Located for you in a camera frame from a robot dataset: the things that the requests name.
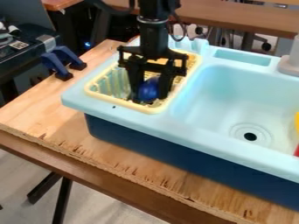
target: dark blue sink base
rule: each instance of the dark blue sink base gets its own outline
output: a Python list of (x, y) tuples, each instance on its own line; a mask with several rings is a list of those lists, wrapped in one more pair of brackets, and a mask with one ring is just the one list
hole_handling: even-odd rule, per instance
[(92, 136), (299, 211), (299, 184), (85, 115)]

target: dish rack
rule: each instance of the dish rack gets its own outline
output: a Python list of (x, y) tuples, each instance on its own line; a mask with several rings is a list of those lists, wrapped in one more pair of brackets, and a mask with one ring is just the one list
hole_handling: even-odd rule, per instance
[[(117, 62), (106, 68), (104, 71), (96, 75), (93, 79), (89, 80), (84, 91), (87, 95), (93, 96), (94, 98), (112, 102), (115, 105), (123, 106), (129, 109), (134, 109), (145, 114), (158, 114), (168, 107), (170, 102), (175, 98), (180, 89), (194, 74), (194, 70), (201, 63), (201, 56), (196, 53), (178, 51), (180, 53), (186, 53), (189, 56), (187, 60), (187, 75), (177, 76), (171, 88), (171, 91), (166, 99), (156, 99), (151, 104), (146, 103), (135, 103), (128, 100), (131, 93), (129, 85), (129, 77), (125, 68), (118, 67)], [(166, 59), (159, 59), (157, 61), (149, 61), (157, 64), (165, 64)], [(180, 61), (175, 61), (176, 66), (180, 67)], [(158, 76), (158, 73), (145, 72), (145, 80), (152, 77)]]

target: light blue plastic sink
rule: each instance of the light blue plastic sink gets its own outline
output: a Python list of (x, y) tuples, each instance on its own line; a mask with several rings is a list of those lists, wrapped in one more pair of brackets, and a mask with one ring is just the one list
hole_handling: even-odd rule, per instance
[(162, 113), (146, 115), (100, 101), (84, 85), (118, 60), (99, 65), (62, 95), (67, 107), (88, 115), (299, 183), (299, 79), (277, 72), (279, 58), (170, 40), (170, 47), (203, 56), (203, 63)]

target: blue ball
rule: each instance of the blue ball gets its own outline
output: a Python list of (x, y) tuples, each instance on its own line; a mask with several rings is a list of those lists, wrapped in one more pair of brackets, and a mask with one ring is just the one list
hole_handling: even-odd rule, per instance
[(138, 99), (142, 102), (152, 102), (158, 97), (158, 77), (146, 80), (138, 91)]

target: red object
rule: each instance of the red object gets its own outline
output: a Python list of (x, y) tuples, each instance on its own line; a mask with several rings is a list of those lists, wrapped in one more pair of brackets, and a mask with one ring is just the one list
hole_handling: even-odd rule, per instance
[(294, 156), (299, 157), (299, 144), (296, 147), (296, 150), (294, 152)]

